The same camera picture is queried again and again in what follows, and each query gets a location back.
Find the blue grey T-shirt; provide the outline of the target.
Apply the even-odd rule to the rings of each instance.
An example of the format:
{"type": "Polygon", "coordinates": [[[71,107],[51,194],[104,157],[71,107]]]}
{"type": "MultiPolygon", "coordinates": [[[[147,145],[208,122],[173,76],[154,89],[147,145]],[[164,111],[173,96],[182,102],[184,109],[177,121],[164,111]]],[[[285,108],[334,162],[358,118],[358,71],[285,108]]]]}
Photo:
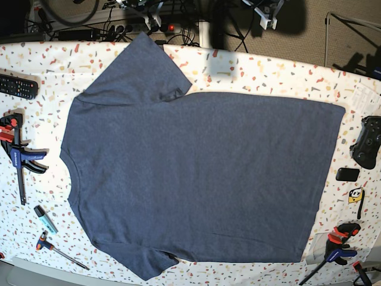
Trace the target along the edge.
{"type": "Polygon", "coordinates": [[[190,88],[140,34],[73,100],[60,157],[91,243],[143,280],[179,259],[299,262],[345,109],[190,88]]]}

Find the black power adapter brick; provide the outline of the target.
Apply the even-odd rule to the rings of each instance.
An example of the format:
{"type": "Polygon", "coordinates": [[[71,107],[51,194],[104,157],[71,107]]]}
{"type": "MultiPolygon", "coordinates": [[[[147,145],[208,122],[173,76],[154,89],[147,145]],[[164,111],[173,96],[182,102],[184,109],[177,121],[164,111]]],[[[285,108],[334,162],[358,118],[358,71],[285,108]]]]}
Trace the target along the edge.
{"type": "Polygon", "coordinates": [[[59,41],[97,41],[100,38],[99,29],[64,30],[58,32],[59,41]]]}

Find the small black rectangular case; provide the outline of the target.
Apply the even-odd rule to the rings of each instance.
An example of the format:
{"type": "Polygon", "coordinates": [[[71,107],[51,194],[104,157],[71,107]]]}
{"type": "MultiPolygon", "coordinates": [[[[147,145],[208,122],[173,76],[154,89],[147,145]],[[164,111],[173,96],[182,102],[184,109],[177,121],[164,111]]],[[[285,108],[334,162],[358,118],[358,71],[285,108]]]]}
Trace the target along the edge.
{"type": "Polygon", "coordinates": [[[337,171],[336,180],[343,182],[356,182],[359,174],[359,169],[341,167],[337,171]]]}

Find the light blue highlighter pen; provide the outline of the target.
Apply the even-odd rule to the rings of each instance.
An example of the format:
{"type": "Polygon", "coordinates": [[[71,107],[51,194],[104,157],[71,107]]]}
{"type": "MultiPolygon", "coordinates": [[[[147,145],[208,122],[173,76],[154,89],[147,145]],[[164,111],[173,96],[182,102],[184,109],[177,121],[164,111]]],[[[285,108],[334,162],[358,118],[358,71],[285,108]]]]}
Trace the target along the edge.
{"type": "Polygon", "coordinates": [[[53,224],[52,220],[47,215],[46,211],[44,211],[44,209],[40,205],[35,206],[33,209],[36,215],[38,216],[39,220],[44,225],[45,229],[47,229],[53,235],[57,234],[58,230],[53,224]]]}

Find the black TV remote control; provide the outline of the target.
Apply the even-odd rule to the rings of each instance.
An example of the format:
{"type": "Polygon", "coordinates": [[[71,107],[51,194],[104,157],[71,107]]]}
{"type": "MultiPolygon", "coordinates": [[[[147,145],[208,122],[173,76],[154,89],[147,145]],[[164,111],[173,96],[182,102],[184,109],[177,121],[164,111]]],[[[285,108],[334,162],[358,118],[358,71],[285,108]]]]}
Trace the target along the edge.
{"type": "Polygon", "coordinates": [[[33,100],[38,94],[38,83],[32,80],[20,79],[14,76],[2,74],[1,92],[26,100],[33,100]]]}

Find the black game controller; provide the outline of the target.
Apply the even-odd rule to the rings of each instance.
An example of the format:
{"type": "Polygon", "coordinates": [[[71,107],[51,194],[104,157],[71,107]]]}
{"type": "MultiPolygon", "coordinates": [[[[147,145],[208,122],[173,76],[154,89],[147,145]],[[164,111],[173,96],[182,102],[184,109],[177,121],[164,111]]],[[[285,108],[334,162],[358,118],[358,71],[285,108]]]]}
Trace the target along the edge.
{"type": "Polygon", "coordinates": [[[362,168],[374,169],[380,148],[380,116],[367,116],[361,120],[361,132],[350,146],[350,155],[362,168]]]}

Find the blue bar clamp right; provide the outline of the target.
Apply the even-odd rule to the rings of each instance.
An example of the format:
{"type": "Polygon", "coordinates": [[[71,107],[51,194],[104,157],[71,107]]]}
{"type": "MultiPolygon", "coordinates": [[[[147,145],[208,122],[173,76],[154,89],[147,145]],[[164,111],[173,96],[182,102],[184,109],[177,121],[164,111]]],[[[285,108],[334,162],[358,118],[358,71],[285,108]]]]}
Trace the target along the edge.
{"type": "Polygon", "coordinates": [[[338,265],[345,266],[348,264],[343,258],[355,257],[356,250],[350,250],[347,241],[356,236],[361,230],[358,223],[343,223],[334,227],[333,233],[327,235],[324,260],[314,270],[308,274],[299,285],[304,285],[309,281],[326,263],[335,262],[338,265]]]}

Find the blue black bar clamp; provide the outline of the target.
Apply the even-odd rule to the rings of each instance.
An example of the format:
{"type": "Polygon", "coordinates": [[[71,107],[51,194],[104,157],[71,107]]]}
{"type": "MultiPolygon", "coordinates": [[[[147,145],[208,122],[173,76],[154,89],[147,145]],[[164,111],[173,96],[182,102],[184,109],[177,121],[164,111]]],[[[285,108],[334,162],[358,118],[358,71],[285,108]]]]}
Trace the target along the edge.
{"type": "Polygon", "coordinates": [[[47,155],[46,151],[27,151],[28,143],[21,142],[21,130],[23,125],[23,115],[13,113],[1,117],[1,146],[10,158],[13,167],[17,170],[18,188],[21,205],[26,204],[26,193],[24,187],[23,169],[44,174],[48,168],[36,163],[47,155]]]}

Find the white paper sheet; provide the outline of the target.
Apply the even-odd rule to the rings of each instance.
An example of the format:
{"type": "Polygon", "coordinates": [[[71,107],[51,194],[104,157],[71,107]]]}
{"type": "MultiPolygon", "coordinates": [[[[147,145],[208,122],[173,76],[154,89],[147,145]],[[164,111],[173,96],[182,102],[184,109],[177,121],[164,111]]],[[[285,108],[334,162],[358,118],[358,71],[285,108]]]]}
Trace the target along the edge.
{"type": "Polygon", "coordinates": [[[356,113],[364,117],[379,116],[380,94],[360,83],[354,89],[352,108],[356,113]]]}

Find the red black clamp corner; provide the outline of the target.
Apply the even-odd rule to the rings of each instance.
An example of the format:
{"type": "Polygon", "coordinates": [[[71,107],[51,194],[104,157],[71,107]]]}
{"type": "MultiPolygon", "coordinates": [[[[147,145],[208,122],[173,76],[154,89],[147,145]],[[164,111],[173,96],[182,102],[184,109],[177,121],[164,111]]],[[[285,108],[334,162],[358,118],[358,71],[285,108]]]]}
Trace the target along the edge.
{"type": "Polygon", "coordinates": [[[353,268],[358,273],[358,277],[352,283],[353,286],[358,286],[359,280],[362,282],[361,285],[363,285],[363,286],[372,286],[372,282],[371,282],[370,278],[367,276],[366,271],[363,269],[360,262],[355,262],[353,264],[353,268]]]}

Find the white table leg post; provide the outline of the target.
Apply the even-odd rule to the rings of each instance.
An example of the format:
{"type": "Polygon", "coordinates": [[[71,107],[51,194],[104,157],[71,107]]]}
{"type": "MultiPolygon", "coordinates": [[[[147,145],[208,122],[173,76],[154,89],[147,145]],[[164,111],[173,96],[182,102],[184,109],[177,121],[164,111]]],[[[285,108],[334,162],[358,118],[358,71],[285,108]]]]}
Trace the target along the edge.
{"type": "Polygon", "coordinates": [[[205,20],[198,22],[199,29],[199,46],[201,48],[211,49],[210,23],[205,20]]]}

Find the white metal rack frame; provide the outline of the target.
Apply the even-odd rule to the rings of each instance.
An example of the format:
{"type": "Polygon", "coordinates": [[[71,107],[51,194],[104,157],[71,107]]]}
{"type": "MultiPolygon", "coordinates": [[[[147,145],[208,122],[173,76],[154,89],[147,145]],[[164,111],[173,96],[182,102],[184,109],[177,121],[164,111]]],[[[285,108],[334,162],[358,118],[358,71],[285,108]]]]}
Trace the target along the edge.
{"type": "Polygon", "coordinates": [[[325,18],[324,66],[365,65],[380,48],[380,21],[329,11],[325,18]]]}

